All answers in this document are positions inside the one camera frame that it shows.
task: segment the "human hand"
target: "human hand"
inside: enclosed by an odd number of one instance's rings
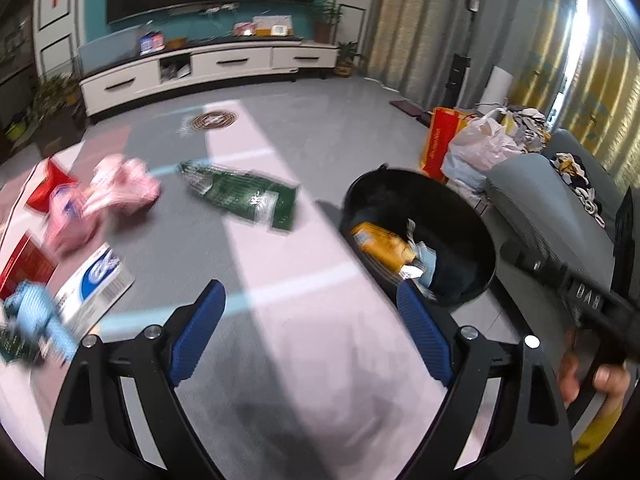
[[[569,349],[565,352],[558,370],[558,383],[562,401],[565,405],[574,402],[580,392],[580,383],[576,377],[580,361],[573,348],[577,330],[567,334]],[[625,398],[631,383],[629,372],[619,365],[602,365],[593,377],[593,387],[607,396],[596,417],[610,415],[615,412]]]

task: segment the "white paper roll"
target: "white paper roll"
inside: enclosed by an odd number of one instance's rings
[[[481,103],[488,104],[481,104],[478,107],[478,111],[482,115],[486,115],[491,110],[495,110],[496,108],[503,106],[512,81],[513,76],[509,72],[505,72],[499,66],[494,66],[494,69],[491,72],[491,77],[489,78],[489,83],[484,89],[482,99],[480,99]]]

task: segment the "black bucket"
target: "black bucket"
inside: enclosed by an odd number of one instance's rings
[[[342,206],[340,232],[394,303],[400,276],[362,252],[351,231],[362,222],[372,222],[407,240],[408,219],[416,224],[415,242],[423,241],[436,251],[432,290],[439,304],[458,306],[487,290],[495,274],[495,248],[473,208],[421,173],[381,166],[351,184]]]

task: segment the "blue logo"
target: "blue logo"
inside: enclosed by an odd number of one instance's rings
[[[80,301],[86,300],[100,284],[120,265],[120,260],[109,249],[89,267],[80,283]]]

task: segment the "sofa cushion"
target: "sofa cushion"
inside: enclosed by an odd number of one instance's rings
[[[604,220],[605,231],[610,240],[614,240],[616,236],[616,213],[620,208],[623,197],[615,182],[613,182],[613,179],[600,163],[593,158],[593,155],[567,130],[556,131],[551,140],[549,140],[548,146],[542,152],[549,160],[554,158],[556,153],[571,153],[573,156],[580,157],[590,184],[596,190],[596,200],[602,204],[600,216]]]
[[[613,243],[547,158],[519,155],[497,164],[486,193],[527,246],[611,286]]]

